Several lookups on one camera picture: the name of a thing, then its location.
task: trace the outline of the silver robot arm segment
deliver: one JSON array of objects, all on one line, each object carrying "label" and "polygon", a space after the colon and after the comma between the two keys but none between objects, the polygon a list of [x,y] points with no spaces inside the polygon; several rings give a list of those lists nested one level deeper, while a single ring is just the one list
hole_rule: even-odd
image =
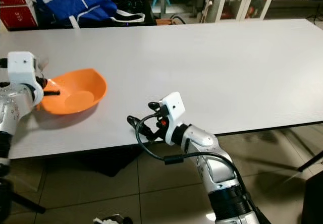
[{"label": "silver robot arm segment", "polygon": [[203,184],[208,192],[211,206],[216,215],[216,224],[259,224],[270,223],[257,210],[257,214],[250,209],[245,186],[241,187],[239,178],[232,168],[232,159],[219,145],[215,135],[208,133],[194,125],[185,125],[180,121],[185,108],[178,92],[174,92],[159,102],[160,108],[167,107],[169,126],[165,141],[169,145],[178,144],[185,154],[214,153],[220,157],[200,155],[192,157]]},{"label": "silver robot arm segment", "polygon": [[44,97],[44,78],[36,77],[36,60],[27,51],[10,52],[0,59],[8,69],[8,82],[0,79],[0,222],[10,214],[13,186],[5,177],[10,171],[9,151],[19,120],[29,114]]}]

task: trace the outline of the white table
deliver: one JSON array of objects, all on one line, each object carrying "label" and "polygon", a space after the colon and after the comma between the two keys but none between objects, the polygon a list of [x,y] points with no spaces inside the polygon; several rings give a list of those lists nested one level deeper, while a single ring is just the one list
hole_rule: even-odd
[{"label": "white table", "polygon": [[214,134],[323,121],[323,31],[306,20],[5,33],[0,56],[49,57],[54,77],[93,67],[106,77],[96,108],[23,119],[10,158],[135,144],[128,115],[179,91],[183,120]]}]

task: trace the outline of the robotic arm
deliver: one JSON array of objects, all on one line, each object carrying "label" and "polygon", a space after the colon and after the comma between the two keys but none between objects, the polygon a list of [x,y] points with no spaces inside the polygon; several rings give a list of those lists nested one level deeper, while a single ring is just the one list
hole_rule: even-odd
[{"label": "robotic arm", "polygon": [[[139,120],[128,116],[128,122],[136,129],[138,143],[151,156],[165,164],[183,162],[191,158],[196,164],[204,186],[208,192],[211,206],[216,215],[216,224],[270,224],[267,218],[253,203],[239,171],[230,156],[221,149],[217,138],[194,125],[185,125],[180,121],[185,108],[179,92],[171,93],[159,103],[148,106],[154,114]],[[156,117],[159,130],[153,133],[144,121]],[[139,133],[152,142],[158,137],[169,145],[181,146],[183,154],[175,156],[157,156],[141,142]]]},{"label": "robotic arm", "polygon": [[0,222],[2,223],[11,210],[12,184],[3,178],[10,171],[8,156],[11,139],[19,120],[29,114],[44,96],[56,93],[43,91],[47,80],[36,76],[37,64],[30,52],[10,52],[7,59],[0,59],[0,68],[7,68],[9,77],[9,82],[2,82],[0,79]]}]

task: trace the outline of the glass cabinet door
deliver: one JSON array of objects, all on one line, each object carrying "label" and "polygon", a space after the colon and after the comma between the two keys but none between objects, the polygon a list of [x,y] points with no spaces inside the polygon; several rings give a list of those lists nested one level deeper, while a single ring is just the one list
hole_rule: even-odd
[{"label": "glass cabinet door", "polygon": [[238,14],[241,2],[242,0],[225,0],[221,13],[221,20],[239,19]]},{"label": "glass cabinet door", "polygon": [[260,18],[267,0],[251,0],[245,19]]}]

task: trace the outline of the cabinet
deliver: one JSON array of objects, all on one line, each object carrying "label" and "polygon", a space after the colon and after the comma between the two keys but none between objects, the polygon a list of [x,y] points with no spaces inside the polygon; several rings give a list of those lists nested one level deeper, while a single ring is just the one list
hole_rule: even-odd
[{"label": "cabinet", "polygon": [[208,21],[262,20],[272,0],[214,0]]}]

